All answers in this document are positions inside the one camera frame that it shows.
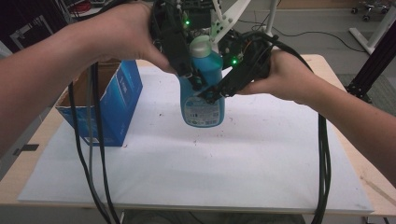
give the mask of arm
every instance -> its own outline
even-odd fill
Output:
[[[250,83],[240,94],[271,93],[310,106],[396,188],[396,118],[315,76],[286,52],[274,51],[271,60],[270,76]]]
[[[151,44],[150,8],[124,4],[0,61],[0,157],[27,125],[92,63],[144,59],[172,72]]]

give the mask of bottle label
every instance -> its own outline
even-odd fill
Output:
[[[216,125],[219,123],[219,101],[210,105],[204,99],[192,96],[184,105],[184,118],[192,126]]]

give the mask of cardboard box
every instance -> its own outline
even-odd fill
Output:
[[[99,63],[99,95],[102,112],[104,143],[106,147],[121,147],[142,91],[142,81],[135,61]],[[74,95],[80,137],[89,144],[87,113],[88,75],[84,72],[75,81]],[[93,145],[97,140],[96,117],[91,99]],[[55,107],[73,126],[68,91],[64,92]]]

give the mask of forearm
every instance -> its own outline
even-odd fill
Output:
[[[84,24],[0,61],[0,156],[65,86],[96,60]]]
[[[396,187],[396,118],[318,79],[304,103],[333,123]]]

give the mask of blue bottle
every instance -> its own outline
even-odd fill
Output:
[[[195,91],[187,78],[178,78],[181,114],[184,121],[190,126],[196,128],[215,127],[224,120],[224,98],[218,99],[214,104],[208,104],[206,100],[198,97],[198,94],[221,81],[223,61],[212,50],[208,35],[200,35],[192,40],[190,53],[195,68],[201,71],[207,84],[199,91]]]

